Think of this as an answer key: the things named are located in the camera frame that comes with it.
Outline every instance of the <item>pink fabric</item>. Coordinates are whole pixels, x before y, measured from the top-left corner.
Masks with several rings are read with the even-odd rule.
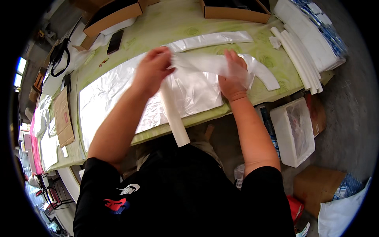
[[[39,157],[38,139],[35,136],[33,136],[33,129],[34,129],[34,115],[30,124],[31,151],[33,152],[34,165],[36,166],[37,174],[42,174],[44,173],[44,170],[42,169],[41,158]]]

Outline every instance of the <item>cardboard sheet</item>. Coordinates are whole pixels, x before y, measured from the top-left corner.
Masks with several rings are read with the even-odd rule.
[[[304,96],[312,121],[313,135],[316,137],[326,128],[326,114],[324,106],[317,94],[306,93]]]
[[[72,131],[69,105],[67,101],[66,86],[54,99],[53,108],[56,133],[58,135],[59,145],[62,148],[75,141],[74,132]]]

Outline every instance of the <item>red bag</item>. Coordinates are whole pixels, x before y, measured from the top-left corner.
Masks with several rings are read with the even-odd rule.
[[[296,224],[296,222],[301,217],[301,214],[303,213],[304,205],[301,202],[299,202],[297,199],[291,197],[290,195],[287,195],[287,199],[288,199],[288,202],[290,203],[293,224]]]

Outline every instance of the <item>white styrofoam box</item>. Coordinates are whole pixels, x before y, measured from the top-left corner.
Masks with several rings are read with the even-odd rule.
[[[124,28],[126,28],[128,26],[133,25],[134,22],[136,22],[136,19],[137,19],[137,17],[133,17],[133,18],[124,20],[123,22],[117,23],[117,24],[109,27],[108,29],[103,30],[101,33],[103,35],[112,34],[112,33],[116,32],[118,30],[121,30],[121,29],[124,29]]]
[[[279,0],[273,13],[290,26],[289,32],[300,38],[319,72],[333,69],[345,62],[334,54],[318,28],[292,2]]]
[[[304,97],[270,111],[280,157],[298,167],[315,151],[312,121]]]

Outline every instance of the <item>transparent plastic sheet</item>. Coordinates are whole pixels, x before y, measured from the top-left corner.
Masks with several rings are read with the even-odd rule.
[[[244,173],[245,173],[245,164],[238,165],[234,169],[234,180],[237,180],[235,182],[236,188],[242,187]]]
[[[295,142],[296,156],[305,160],[313,153],[308,152],[309,147],[311,147],[309,141],[312,141],[312,139],[308,138],[310,136],[313,137],[313,130],[304,129],[307,126],[309,118],[305,116],[302,104],[294,104],[287,107],[286,110]]]
[[[58,136],[49,137],[49,132],[46,131],[41,139],[41,158],[45,171],[58,162],[58,148],[60,148]]]
[[[123,92],[130,87],[135,70],[146,54],[134,57],[110,70],[80,92],[80,119],[85,150],[115,106]],[[254,79],[257,61],[254,57],[240,55],[247,64],[248,74],[239,65],[233,65],[232,75],[244,78],[245,87],[250,87]],[[223,105],[218,76],[228,76],[226,58],[223,55],[175,54],[172,65],[178,69],[166,78],[172,89],[176,108],[180,117],[194,115]],[[135,133],[167,123],[159,94],[151,97],[145,107]]]
[[[51,96],[45,96],[39,103],[34,112],[34,129],[33,136],[37,137],[43,134],[50,122],[49,106],[52,102]]]
[[[333,200],[348,198],[357,194],[363,188],[364,186],[361,181],[354,178],[350,173],[347,173],[340,186],[334,192]]]
[[[34,121],[35,121],[36,113],[34,113],[33,118],[31,119],[31,125],[30,125],[30,135],[31,135],[31,151],[33,153],[33,160],[34,166],[36,167],[36,173],[42,174],[43,168],[41,164],[41,158],[39,155],[39,149],[38,149],[38,139],[33,135],[34,134]]]
[[[26,171],[25,174],[30,177],[31,172]],[[46,200],[43,198],[43,195],[36,196],[36,193],[39,191],[39,188],[31,186],[28,182],[25,182],[25,192],[28,195],[33,206],[42,208],[46,203]]]
[[[180,53],[189,49],[197,49],[206,46],[254,42],[246,31],[220,32],[207,35],[199,35],[181,39],[163,46],[169,47],[173,52]]]

